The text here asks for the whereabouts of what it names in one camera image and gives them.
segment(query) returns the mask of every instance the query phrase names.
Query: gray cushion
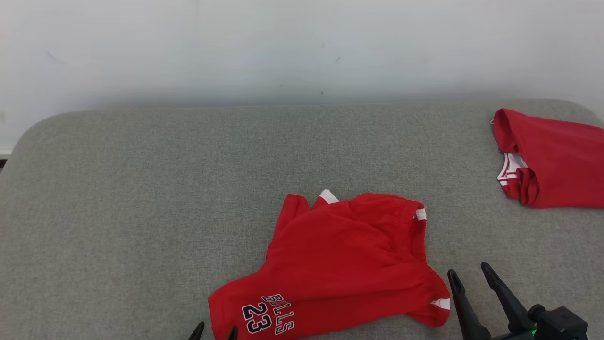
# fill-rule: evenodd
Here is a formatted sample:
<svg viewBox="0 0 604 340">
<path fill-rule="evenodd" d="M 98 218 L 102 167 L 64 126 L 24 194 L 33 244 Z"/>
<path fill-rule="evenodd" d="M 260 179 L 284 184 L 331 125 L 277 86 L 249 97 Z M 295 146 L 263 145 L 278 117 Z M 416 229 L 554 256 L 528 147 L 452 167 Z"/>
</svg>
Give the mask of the gray cushion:
<svg viewBox="0 0 604 340">
<path fill-rule="evenodd" d="M 489 121 L 502 106 L 601 126 L 557 100 L 157 108 L 32 127 L 0 174 L 0 339 L 187 339 L 207 298 L 253 273 L 287 193 L 385 192 L 426 206 L 428 263 L 454 268 L 493 335 L 487 261 L 528 308 L 604 333 L 604 211 L 508 200 Z M 211 339 L 208 328 L 204 339 Z M 320 339 L 461 339 L 406 316 Z"/>
</svg>

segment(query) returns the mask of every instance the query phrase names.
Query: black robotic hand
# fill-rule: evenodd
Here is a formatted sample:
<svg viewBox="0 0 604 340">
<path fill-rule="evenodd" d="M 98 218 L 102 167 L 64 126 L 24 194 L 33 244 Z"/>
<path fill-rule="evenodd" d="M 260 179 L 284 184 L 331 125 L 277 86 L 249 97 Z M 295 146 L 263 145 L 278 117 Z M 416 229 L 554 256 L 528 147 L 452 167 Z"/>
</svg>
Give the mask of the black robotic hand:
<svg viewBox="0 0 604 340">
<path fill-rule="evenodd" d="M 200 340 L 201 334 L 204 332 L 204 328 L 205 322 L 202 321 L 197 325 L 197 327 L 193 331 L 193 334 L 191 334 L 188 340 Z M 237 340 L 237 327 L 233 326 L 233 328 L 231 329 L 231 334 L 229 334 L 228 336 L 228 340 Z"/>
<path fill-rule="evenodd" d="M 447 276 L 464 340 L 588 340 L 587 322 L 566 307 L 547 311 L 538 304 L 527 312 L 488 263 L 483 262 L 480 267 L 506 313 L 510 333 L 491 337 L 472 310 L 461 280 L 453 269 L 449 269 Z"/>
</svg>

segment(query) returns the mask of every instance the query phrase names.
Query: red jersey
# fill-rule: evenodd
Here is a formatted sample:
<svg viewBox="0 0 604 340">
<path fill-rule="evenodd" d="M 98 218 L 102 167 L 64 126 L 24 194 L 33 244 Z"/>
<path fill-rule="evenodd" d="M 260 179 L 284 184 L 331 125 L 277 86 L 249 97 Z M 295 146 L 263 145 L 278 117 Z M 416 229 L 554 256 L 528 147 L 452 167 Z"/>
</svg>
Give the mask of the red jersey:
<svg viewBox="0 0 604 340">
<path fill-rule="evenodd" d="M 497 177 L 509 198 L 535 208 L 604 208 L 604 130 L 500 109 L 493 118 L 505 153 Z"/>
<path fill-rule="evenodd" d="M 312 209 L 288 195 L 266 262 L 208 299 L 214 336 L 298 339 L 405 314 L 426 325 L 449 317 L 449 292 L 427 265 L 426 214 L 402 197 L 324 191 Z"/>
</svg>

